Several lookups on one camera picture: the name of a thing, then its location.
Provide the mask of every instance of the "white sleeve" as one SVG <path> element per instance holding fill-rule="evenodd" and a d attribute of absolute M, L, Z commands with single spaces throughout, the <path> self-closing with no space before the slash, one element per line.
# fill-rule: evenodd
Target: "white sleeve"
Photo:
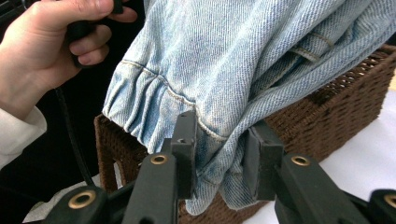
<path fill-rule="evenodd" d="M 0 108 L 0 170 L 22 154 L 24 148 L 47 130 L 47 122 L 35 107 L 25 120 Z"/>

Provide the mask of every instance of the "finger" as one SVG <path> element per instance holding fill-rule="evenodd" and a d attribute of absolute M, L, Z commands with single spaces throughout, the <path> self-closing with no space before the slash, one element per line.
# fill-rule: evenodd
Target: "finger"
<path fill-rule="evenodd" d="M 101 63 L 109 52 L 108 46 L 104 45 L 99 49 L 78 56 L 78 61 L 83 65 L 94 65 Z"/>
<path fill-rule="evenodd" d="M 110 14 L 108 17 L 114 21 L 133 22 L 137 19 L 137 13 L 129 7 L 123 7 L 122 14 Z"/>
<path fill-rule="evenodd" d="M 105 25 L 96 25 L 93 32 L 70 44 L 74 55 L 86 54 L 102 47 L 111 37 L 111 30 Z"/>
<path fill-rule="evenodd" d="M 111 13 L 113 0 L 38 1 L 26 11 L 42 29 L 56 31 L 74 21 L 95 21 Z"/>

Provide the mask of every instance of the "jeans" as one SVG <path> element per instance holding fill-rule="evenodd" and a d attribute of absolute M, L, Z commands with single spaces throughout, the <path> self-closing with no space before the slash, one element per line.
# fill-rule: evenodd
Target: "jeans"
<path fill-rule="evenodd" d="M 243 181 L 255 122 L 335 79 L 396 31 L 396 0 L 152 0 L 119 63 L 103 113 L 158 152 L 177 115 L 196 111 L 199 215 L 219 191 L 254 202 Z"/>

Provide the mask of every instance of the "brown wicker basket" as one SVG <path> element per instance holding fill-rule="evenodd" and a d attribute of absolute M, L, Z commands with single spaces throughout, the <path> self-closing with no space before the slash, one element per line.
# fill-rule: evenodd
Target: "brown wicker basket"
<path fill-rule="evenodd" d="M 396 47 L 383 46 L 358 66 L 265 120 L 276 131 L 288 152 L 299 152 L 319 161 L 377 118 L 396 66 Z M 134 180 L 138 164 L 147 155 L 134 137 L 103 115 L 95 118 L 101 184 L 117 189 L 114 161 L 121 183 Z M 241 223 L 263 206 L 229 209 L 219 195 L 200 216 L 190 216 L 184 203 L 179 223 Z"/>

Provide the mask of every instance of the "hand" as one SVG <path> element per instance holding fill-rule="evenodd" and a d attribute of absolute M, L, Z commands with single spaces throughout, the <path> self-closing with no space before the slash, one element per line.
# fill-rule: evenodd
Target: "hand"
<path fill-rule="evenodd" d="M 100 63 L 108 54 L 111 31 L 94 31 L 68 45 L 66 27 L 74 21 L 97 21 L 109 16 L 113 0 L 43 0 L 34 3 L 11 23 L 0 45 L 0 108 L 24 119 L 45 92 L 79 72 L 70 51 L 81 64 Z M 116 21 L 134 21 L 136 13 L 110 15 Z"/>

